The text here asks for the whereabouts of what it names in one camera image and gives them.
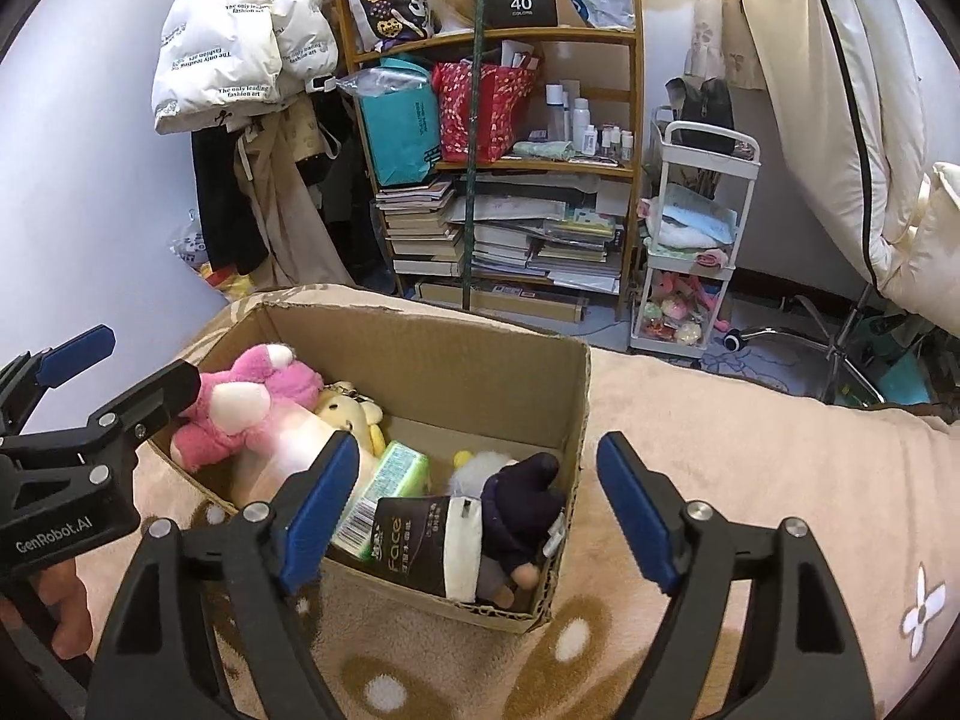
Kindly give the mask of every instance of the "chair wheel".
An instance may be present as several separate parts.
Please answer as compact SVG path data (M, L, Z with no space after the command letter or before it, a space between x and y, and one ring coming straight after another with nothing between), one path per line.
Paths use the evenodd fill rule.
M743 338L739 330L731 330L723 336L723 346L727 351L738 352L743 348Z

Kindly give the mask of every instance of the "wooden bookshelf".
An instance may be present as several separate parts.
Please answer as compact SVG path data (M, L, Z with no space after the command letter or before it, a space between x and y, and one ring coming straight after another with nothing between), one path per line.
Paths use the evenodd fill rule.
M469 47L473 43L473 32L463 31L453 34L438 35L428 40L402 43L387 49L385 52L359 52L357 50L356 27L353 23L347 0L336 0L336 22L340 32L340 48L344 58L344 64L347 65L349 73L355 73L364 64L380 60L388 56L403 55L404 53L429 52L429 50L440 49L441 47L464 46ZM630 62L630 88L629 89L608 89L604 87L583 86L581 94L588 100L606 101L607 103L620 103L629 105L630 114L628 121L634 132L634 159L632 164L627 166L603 165L590 162L554 162L552 160L542 159L524 159L506 157L489 164L481 164L478 170L513 170L514 172L563 172L563 173L590 173L591 175L600 175L601 177L629 181L631 183L630 202L627 207L627 215L624 218L624 242L623 242L623 268L620 274L620 294L617 300L617 318L624 319L629 315L629 302L631 299L631 272L632 262L634 261L637 249L637 204L640 201L640 189L643 178L643 144L645 122L643 119L643 84L644 84L644 62L643 62L643 7L641 0L634 0L634 12L637 16L637 24L634 30L627 29L598 29L588 28L587 26L551 26L550 28L525 28L525 29L487 29L484 30L484 39L490 44L495 44L502 40L518 40L525 43L588 43L588 44L607 44L613 46L625 47L629 52ZM370 144L368 143L366 127L363 121L363 114L360 106L354 100L354 110L356 112L357 122L360 128L361 140L363 141L364 154L367 159L368 175L370 176L373 192L376 194L380 190L376 181L376 173L373 170L373 158L370 153ZM460 163L438 162L435 165L438 172L460 172L466 170L466 165ZM388 255L394 256L390 241L386 241ZM474 266L473 275L476 278L496 279L499 281L509 281L521 284L531 284L537 286L550 287L555 286L547 278L539 276L526 276L522 274L498 274L494 271L484 271L482 268Z
M461 162L438 162L434 165L438 172L462 172L467 166ZM505 157L496 162L481 162L477 170L517 170L518 172L582 172L602 175L607 178L632 180L634 169L618 165L599 165L591 162L554 162L549 159L517 159Z
M521 40L525 43L606 43L612 46L631 46L637 42L637 33L627 29L595 29L589 26L535 26L527 29L485 29L484 39L492 43L498 40ZM455 32L427 40L400 43L385 52L359 53L354 59L358 64L363 64L401 53L426 52L441 47L472 44L472 31Z

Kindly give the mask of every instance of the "blue gripper pad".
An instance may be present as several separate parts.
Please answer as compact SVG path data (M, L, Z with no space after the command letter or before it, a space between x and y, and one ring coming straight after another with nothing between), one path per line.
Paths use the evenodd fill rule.
M317 578L323 553L359 473L360 449L356 439L349 433L338 433L323 447L309 470L291 476L277 493L275 503L287 497L284 493L299 496L298 488L309 483L311 477L315 479L277 544L282 560L277 579L289 594Z
M617 444L617 437L626 443L620 434L608 433L597 445L600 485L630 544L640 573L655 581L661 592L671 595L680 584L680 573L674 565L669 531L637 474L630 468L630 461Z
M43 355L37 369L37 384L51 389L70 381L113 354L116 338L101 324Z

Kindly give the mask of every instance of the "white flower pattern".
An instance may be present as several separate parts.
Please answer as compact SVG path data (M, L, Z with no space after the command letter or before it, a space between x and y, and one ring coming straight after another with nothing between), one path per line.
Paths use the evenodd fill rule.
M943 611L945 605L947 605L946 583L941 581L929 595L926 594L926 572L921 563L917 571L917 605L907 610L901 625L902 634L910 637L911 661L915 661L920 650L923 649L926 624Z

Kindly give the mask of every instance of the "small bottle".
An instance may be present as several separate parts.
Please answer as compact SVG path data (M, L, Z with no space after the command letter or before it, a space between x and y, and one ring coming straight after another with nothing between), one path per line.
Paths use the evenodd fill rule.
M610 133L610 158L613 162L620 162L620 138L621 132L619 127L613 127Z
M621 165L630 165L634 160L634 134L629 129L623 131L623 138L620 147Z
M573 101L573 148L584 153L584 132L590 124L589 103L584 98Z
M609 124L604 124L603 132L600 134L600 156L607 159L611 158L613 148L613 128Z
M596 156L597 153L597 128L593 124L588 124L584 129L584 155Z
M563 86L547 84L546 87L546 136L548 141L565 141L563 126Z
M563 139L573 140L573 117L570 112L570 93L563 92Z

